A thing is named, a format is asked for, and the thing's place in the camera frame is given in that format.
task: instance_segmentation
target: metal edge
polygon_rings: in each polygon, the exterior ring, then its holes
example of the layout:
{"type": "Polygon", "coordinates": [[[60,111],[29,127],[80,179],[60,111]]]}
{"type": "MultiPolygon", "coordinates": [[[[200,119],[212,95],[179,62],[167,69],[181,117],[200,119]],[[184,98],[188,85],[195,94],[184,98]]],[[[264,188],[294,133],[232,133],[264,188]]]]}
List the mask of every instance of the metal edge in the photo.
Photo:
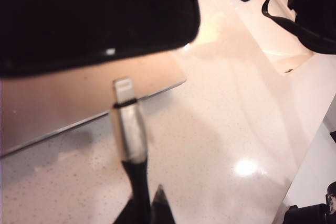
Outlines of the metal edge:
{"type": "MultiPolygon", "coordinates": [[[[175,87],[178,87],[178,86],[182,85],[185,82],[186,82],[186,79],[182,80],[180,82],[177,82],[177,83],[175,83],[175,84],[173,84],[171,86],[168,86],[166,88],[160,89],[160,90],[158,90],[158,91],[156,91],[154,93],[144,95],[143,97],[140,97],[139,100],[141,100],[141,101],[146,100],[146,99],[151,98],[151,97],[153,97],[155,95],[161,94],[161,93],[163,93],[165,91],[168,91],[168,90],[171,90],[171,89],[173,89],[175,87]]],[[[109,110],[106,110],[106,111],[104,111],[102,113],[90,116],[90,117],[85,118],[85,119],[83,119],[81,121],[78,121],[76,123],[73,123],[73,124],[70,124],[68,126],[62,127],[62,128],[60,128],[58,130],[52,131],[52,132],[50,132],[50,133],[48,133],[46,135],[37,137],[37,138],[35,138],[35,139],[33,139],[33,140],[31,140],[31,141],[23,144],[23,145],[17,145],[15,147],[12,147],[8,151],[6,151],[4,153],[1,153],[0,159],[8,157],[10,155],[13,155],[13,154],[15,154],[17,152],[23,151],[23,150],[25,150],[27,148],[33,147],[34,145],[39,144],[39,143],[41,143],[41,142],[43,142],[45,140],[48,140],[48,139],[50,139],[50,138],[52,138],[52,137],[54,137],[56,135],[59,135],[59,134],[65,132],[65,131],[72,130],[72,129],[74,129],[76,127],[80,127],[80,126],[82,126],[82,125],[84,125],[86,123],[90,123],[91,121],[94,121],[94,120],[97,120],[99,118],[102,118],[103,116],[106,116],[108,113],[109,113],[109,110]]]]}

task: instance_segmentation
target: speckled countertop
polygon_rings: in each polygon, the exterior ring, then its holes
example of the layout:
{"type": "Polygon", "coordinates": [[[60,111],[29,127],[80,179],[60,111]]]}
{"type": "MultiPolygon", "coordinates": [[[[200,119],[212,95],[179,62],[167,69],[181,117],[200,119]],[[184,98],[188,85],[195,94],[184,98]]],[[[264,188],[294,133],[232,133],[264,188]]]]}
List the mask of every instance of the speckled countertop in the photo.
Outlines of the speckled countertop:
{"type": "MultiPolygon", "coordinates": [[[[187,83],[143,102],[151,196],[176,223],[271,223],[336,91],[336,57],[276,72],[226,0],[173,54],[187,83]]],[[[1,160],[1,224],[113,223],[131,188],[108,117],[1,160]]]]}

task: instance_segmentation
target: white wall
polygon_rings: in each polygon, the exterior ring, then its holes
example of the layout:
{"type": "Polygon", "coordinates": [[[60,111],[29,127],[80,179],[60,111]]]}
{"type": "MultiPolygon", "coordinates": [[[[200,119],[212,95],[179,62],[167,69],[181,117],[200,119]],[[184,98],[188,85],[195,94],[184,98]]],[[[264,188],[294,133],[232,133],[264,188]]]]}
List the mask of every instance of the white wall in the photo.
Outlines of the white wall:
{"type": "Polygon", "coordinates": [[[336,131],[336,97],[330,105],[326,117],[324,118],[324,123],[329,132],[336,131]]]}
{"type": "MultiPolygon", "coordinates": [[[[336,119],[336,113],[333,114],[333,119],[336,119]]],[[[336,143],[331,138],[326,125],[322,123],[273,224],[282,223],[283,216],[291,205],[305,207],[326,203],[327,187],[336,181],[335,165],[336,143]]]]}

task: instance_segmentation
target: smartphone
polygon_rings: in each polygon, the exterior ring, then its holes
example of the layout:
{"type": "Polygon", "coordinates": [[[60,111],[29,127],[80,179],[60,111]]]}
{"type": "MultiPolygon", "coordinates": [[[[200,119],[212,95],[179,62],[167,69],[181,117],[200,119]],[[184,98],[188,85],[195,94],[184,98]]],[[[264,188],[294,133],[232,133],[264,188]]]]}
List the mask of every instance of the smartphone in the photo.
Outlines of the smartphone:
{"type": "Polygon", "coordinates": [[[197,0],[0,0],[0,76],[177,48],[198,32],[197,0]]]}

